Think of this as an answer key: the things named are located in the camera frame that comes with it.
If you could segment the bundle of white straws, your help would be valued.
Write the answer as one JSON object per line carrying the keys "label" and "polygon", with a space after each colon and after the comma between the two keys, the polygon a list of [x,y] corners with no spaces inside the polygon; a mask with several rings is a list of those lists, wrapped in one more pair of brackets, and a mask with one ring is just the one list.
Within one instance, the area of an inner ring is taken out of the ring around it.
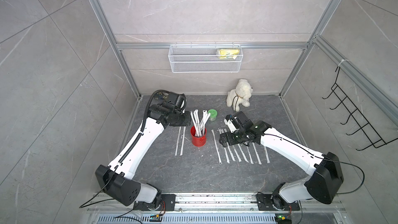
{"label": "bundle of white straws", "polygon": [[190,112],[191,115],[191,119],[193,121],[193,125],[196,129],[196,134],[195,136],[202,136],[205,132],[205,124],[208,121],[208,111],[203,110],[203,117],[202,119],[199,118],[199,111],[198,110],[194,110]]}

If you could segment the red cup container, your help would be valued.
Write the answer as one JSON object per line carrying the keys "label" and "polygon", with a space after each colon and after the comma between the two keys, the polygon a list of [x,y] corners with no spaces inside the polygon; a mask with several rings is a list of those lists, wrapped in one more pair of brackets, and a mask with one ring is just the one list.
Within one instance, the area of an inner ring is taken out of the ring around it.
{"label": "red cup container", "polygon": [[200,137],[195,136],[195,134],[196,134],[196,129],[195,129],[195,127],[192,127],[192,128],[191,128],[190,133],[191,133],[191,142],[192,142],[192,144],[193,144],[194,146],[196,146],[196,147],[202,147],[202,146],[204,146],[204,145],[206,144],[206,141],[207,141],[207,137],[206,137],[206,135],[207,135],[207,129],[205,129],[204,134],[203,134],[202,136],[200,136]]}

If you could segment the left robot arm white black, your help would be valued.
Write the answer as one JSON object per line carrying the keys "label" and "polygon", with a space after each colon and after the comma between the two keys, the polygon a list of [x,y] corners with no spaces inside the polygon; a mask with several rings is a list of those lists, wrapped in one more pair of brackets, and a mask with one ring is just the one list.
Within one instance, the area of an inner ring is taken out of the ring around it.
{"label": "left robot arm white black", "polygon": [[161,204],[161,190],[135,181],[133,177],[146,152],[166,127],[187,127],[191,124],[186,106],[184,94],[155,91],[146,105],[139,129],[122,152],[109,165],[100,165],[96,169],[95,176],[101,191],[125,206],[142,202],[158,207]]}

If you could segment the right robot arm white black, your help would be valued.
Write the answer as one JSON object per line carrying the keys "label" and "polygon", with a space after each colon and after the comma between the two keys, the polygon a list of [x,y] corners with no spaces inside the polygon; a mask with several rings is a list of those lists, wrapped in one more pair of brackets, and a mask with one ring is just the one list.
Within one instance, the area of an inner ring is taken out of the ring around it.
{"label": "right robot arm white black", "polygon": [[227,115],[224,123],[229,130],[221,134],[223,147],[257,143],[284,156],[302,169],[307,176],[291,183],[281,183],[272,193],[275,209],[284,210],[289,204],[314,199],[331,204],[344,182],[338,156],[314,151],[288,138],[264,121],[252,122],[243,112]]}

